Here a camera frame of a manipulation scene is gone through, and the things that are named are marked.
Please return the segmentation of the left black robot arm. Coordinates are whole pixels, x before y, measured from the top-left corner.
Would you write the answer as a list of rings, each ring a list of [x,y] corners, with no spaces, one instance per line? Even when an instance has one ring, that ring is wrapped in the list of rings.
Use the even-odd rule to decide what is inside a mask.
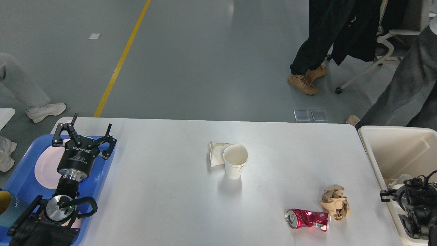
[[[117,140],[111,124],[103,136],[79,135],[76,119],[37,138],[4,186],[12,202],[1,215],[2,246],[78,246],[83,240]]]

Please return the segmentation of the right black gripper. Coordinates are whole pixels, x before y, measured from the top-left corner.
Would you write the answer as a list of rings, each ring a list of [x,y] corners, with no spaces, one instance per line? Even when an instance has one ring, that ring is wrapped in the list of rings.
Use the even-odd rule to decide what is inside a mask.
[[[381,202],[390,202],[390,201],[398,202],[401,209],[406,214],[408,214],[409,202],[408,202],[408,196],[406,195],[405,191],[381,190],[380,199]]]

